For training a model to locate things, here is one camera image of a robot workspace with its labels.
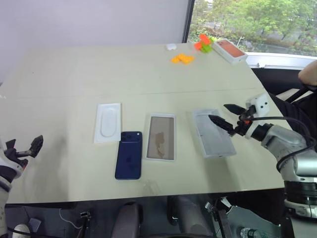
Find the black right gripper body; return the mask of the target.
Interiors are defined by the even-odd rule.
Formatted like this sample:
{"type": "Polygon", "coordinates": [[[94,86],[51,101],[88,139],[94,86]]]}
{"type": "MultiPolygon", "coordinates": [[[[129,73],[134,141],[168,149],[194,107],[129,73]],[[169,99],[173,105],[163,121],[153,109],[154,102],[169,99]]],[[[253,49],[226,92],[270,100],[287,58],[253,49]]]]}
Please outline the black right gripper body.
{"type": "Polygon", "coordinates": [[[241,136],[251,136],[257,127],[257,124],[253,122],[255,113],[256,107],[251,105],[243,114],[238,115],[237,126],[234,128],[235,133],[241,136]]]}

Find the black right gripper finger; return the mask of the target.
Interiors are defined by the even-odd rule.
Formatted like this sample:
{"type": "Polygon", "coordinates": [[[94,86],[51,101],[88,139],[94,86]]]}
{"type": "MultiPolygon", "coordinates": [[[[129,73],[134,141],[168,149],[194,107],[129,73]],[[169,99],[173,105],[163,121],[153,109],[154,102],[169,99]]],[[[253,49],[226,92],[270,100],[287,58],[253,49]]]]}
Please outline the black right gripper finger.
{"type": "Polygon", "coordinates": [[[246,111],[245,108],[236,104],[224,104],[223,106],[235,115],[241,115],[246,111]]]}
{"type": "Polygon", "coordinates": [[[218,127],[225,130],[229,135],[234,135],[233,125],[220,116],[209,115],[209,119],[218,127]]]}

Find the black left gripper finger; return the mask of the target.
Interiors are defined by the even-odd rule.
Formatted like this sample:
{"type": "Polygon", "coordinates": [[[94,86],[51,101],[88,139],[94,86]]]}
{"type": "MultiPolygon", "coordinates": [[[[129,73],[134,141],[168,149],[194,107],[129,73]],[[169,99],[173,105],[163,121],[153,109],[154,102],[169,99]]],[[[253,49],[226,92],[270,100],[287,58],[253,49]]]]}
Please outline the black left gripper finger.
{"type": "Polygon", "coordinates": [[[5,155],[15,155],[16,154],[16,149],[14,148],[15,146],[16,139],[7,141],[6,144],[6,151],[5,155]]]}
{"type": "Polygon", "coordinates": [[[31,143],[31,147],[29,149],[30,151],[30,156],[32,158],[36,158],[36,156],[38,155],[39,151],[41,150],[42,146],[43,146],[43,142],[44,142],[44,138],[42,135],[36,137],[32,143],[31,143]]]}

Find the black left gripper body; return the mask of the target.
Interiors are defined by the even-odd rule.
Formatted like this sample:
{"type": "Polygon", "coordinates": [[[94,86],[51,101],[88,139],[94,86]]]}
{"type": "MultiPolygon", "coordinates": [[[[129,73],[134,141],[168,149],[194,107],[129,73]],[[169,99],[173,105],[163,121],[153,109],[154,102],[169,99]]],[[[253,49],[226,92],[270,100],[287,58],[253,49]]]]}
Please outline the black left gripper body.
{"type": "Polygon", "coordinates": [[[5,155],[4,165],[16,171],[23,172],[28,165],[28,160],[24,157],[30,156],[30,151],[17,152],[15,155],[5,155]]]}

